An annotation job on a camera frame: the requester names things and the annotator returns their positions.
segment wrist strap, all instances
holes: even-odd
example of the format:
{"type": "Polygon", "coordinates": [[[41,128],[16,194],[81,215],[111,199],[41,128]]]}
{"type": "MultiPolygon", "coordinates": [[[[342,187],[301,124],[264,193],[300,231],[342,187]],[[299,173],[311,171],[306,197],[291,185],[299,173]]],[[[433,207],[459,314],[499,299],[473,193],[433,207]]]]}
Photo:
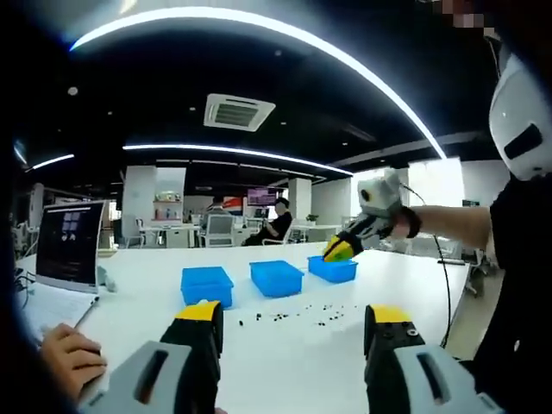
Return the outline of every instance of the wrist strap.
{"type": "Polygon", "coordinates": [[[406,217],[411,230],[406,238],[411,239],[416,237],[422,227],[422,220],[420,220],[420,217],[414,212],[414,210],[411,210],[408,207],[401,207],[400,212],[406,217]]]}

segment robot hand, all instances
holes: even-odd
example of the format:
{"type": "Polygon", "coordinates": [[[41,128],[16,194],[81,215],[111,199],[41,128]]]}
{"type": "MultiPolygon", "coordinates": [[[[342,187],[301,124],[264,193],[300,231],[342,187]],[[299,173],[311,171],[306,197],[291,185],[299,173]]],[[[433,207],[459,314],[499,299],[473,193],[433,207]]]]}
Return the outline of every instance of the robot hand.
{"type": "Polygon", "coordinates": [[[324,261],[350,259],[388,237],[396,215],[403,208],[399,188],[400,181],[393,169],[386,170],[383,177],[360,181],[357,191],[362,212],[331,238],[324,249],[324,261]]]}

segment laptop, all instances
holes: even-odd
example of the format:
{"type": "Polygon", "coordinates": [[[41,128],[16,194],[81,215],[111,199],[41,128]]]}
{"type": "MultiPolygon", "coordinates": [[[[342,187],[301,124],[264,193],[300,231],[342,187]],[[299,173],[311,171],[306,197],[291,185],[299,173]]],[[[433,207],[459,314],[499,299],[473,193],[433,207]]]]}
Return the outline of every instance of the laptop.
{"type": "Polygon", "coordinates": [[[23,313],[41,342],[60,323],[76,327],[98,300],[97,245],[104,201],[44,208],[36,252],[36,281],[23,313]]]}

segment keyboard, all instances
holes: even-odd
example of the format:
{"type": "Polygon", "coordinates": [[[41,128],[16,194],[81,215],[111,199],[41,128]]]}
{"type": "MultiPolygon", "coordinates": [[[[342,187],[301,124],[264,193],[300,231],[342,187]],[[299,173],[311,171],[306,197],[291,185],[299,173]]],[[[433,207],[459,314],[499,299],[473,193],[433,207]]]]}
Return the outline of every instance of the keyboard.
{"type": "MultiPolygon", "coordinates": [[[[60,323],[75,328],[86,312],[97,301],[97,294],[51,287],[41,283],[28,286],[28,301],[22,312],[27,319],[30,334],[41,342],[44,333],[60,323]]],[[[19,292],[22,304],[25,291],[19,292]]]]}

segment white helmet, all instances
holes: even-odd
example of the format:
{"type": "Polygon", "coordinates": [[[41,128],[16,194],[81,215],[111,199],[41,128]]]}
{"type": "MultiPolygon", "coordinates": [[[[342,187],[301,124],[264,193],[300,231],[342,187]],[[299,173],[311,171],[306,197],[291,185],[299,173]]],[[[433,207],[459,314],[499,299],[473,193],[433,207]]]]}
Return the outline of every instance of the white helmet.
{"type": "Polygon", "coordinates": [[[492,97],[492,138],[508,169],[521,180],[552,172],[552,112],[542,89],[511,54],[492,97]]]}

